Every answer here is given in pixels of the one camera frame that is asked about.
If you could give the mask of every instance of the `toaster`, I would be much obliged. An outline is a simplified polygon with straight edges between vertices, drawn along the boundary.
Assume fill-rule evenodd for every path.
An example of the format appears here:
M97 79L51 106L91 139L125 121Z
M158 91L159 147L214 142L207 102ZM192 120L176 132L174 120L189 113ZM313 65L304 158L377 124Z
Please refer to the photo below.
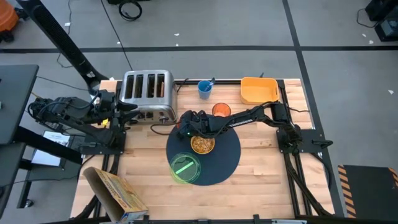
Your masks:
M139 123L174 123L177 121L177 87L166 70L130 71L124 74L119 99L135 104Z

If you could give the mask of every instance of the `wooden tabletop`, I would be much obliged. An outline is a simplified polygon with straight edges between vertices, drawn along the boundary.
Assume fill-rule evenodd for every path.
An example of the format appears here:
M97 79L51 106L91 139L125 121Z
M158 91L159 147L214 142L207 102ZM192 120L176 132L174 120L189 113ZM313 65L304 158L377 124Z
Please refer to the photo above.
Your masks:
M289 106L307 110L299 79L286 79ZM101 89L114 91L116 81L103 81ZM215 85L209 100L198 97L196 85L185 85L178 93L178 111L205 110L211 114L216 103L227 103L232 113L250 109L240 100L240 85ZM291 111L293 122L310 129L308 112ZM167 132L172 127L157 127ZM197 186L176 183L170 176L165 146L167 136L159 136L149 125L134 125L127 132L126 148L120 158L118 176L124 177L149 208L151 220L293 218L289 185L283 155L279 152L275 128L251 123L235 128L241 142L239 165L231 177L220 184ZM301 154L307 186L330 213L334 213L322 164L310 154ZM101 168L103 156L95 156L82 168ZM300 211L303 200L296 186ZM94 195L82 175L76 189L71 217L78 215Z

